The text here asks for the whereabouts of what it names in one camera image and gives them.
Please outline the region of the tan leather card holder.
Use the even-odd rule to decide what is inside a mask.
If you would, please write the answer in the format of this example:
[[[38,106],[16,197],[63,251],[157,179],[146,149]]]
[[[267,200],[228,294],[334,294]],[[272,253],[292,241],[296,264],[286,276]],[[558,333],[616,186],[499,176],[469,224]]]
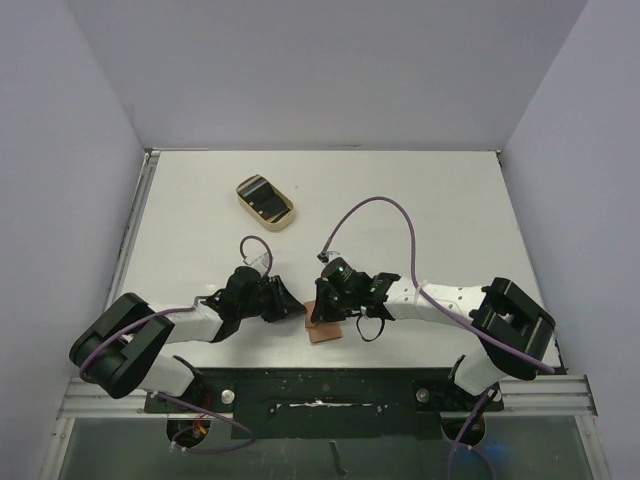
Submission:
[[[304,306],[306,308],[304,325],[311,344],[320,344],[342,338],[342,330],[338,323],[313,323],[311,321],[311,314],[315,306],[314,301],[305,302]]]

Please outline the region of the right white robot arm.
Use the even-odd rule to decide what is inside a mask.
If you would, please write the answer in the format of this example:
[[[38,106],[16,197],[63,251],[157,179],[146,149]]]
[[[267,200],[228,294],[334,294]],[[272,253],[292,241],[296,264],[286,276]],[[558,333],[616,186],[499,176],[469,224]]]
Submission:
[[[496,277],[488,286],[417,286],[395,273],[371,277],[337,257],[325,265],[315,285],[314,324],[367,316],[383,323],[450,324],[476,335],[481,346],[461,355],[445,384],[446,399],[456,408],[469,408],[505,377],[530,381],[545,370],[541,364],[556,322],[506,278]]]

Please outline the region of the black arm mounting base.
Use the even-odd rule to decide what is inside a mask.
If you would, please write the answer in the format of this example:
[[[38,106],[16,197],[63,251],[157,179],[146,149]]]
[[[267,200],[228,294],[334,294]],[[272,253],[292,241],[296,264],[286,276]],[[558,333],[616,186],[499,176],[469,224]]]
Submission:
[[[455,434],[477,399],[446,368],[205,368],[198,407],[229,414],[235,439],[434,439]]]

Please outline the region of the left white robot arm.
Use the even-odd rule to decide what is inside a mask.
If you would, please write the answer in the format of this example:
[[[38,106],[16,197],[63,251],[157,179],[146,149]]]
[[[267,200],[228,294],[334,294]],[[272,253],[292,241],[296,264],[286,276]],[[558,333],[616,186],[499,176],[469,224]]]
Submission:
[[[275,323],[306,313],[280,276],[240,266],[226,285],[189,306],[160,306],[129,292],[117,298],[75,340],[69,360],[83,380],[110,397],[159,391],[180,410],[200,405],[204,387],[188,362],[161,354],[167,344],[219,343],[245,319]]]

